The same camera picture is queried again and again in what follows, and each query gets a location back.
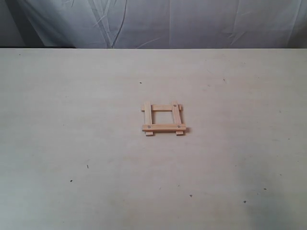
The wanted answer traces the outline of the wood strip with magnets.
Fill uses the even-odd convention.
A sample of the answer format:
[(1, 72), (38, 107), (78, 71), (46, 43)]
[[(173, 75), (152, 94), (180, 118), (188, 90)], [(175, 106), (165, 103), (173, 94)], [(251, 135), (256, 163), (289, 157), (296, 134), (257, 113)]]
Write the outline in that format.
[(143, 125), (142, 131), (145, 132), (162, 132), (162, 131), (185, 131), (187, 128), (184, 124), (152, 124)]
[(182, 128), (183, 123), (181, 122), (178, 102), (172, 101), (171, 106), (172, 106), (172, 117), (173, 117), (174, 124), (177, 125), (177, 128)]

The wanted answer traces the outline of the plain wood strip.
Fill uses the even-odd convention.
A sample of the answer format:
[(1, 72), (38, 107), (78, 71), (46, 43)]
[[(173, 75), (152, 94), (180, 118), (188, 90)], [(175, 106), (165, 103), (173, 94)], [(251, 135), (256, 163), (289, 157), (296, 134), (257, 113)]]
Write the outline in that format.
[[(182, 110), (182, 105), (178, 104), (178, 110)], [(157, 105), (157, 104), (152, 104), (151, 105), (151, 111), (153, 112), (172, 112), (173, 105)], [(144, 105), (141, 106), (141, 111), (144, 112)]]
[(144, 103), (145, 124), (148, 129), (152, 126), (152, 105), (150, 102)]

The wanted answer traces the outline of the white backdrop cloth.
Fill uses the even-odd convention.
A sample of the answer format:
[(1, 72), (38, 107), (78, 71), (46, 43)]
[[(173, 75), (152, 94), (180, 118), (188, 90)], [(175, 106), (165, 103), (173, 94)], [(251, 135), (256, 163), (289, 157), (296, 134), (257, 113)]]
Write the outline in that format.
[(305, 48), (304, 0), (3, 0), (2, 47)]

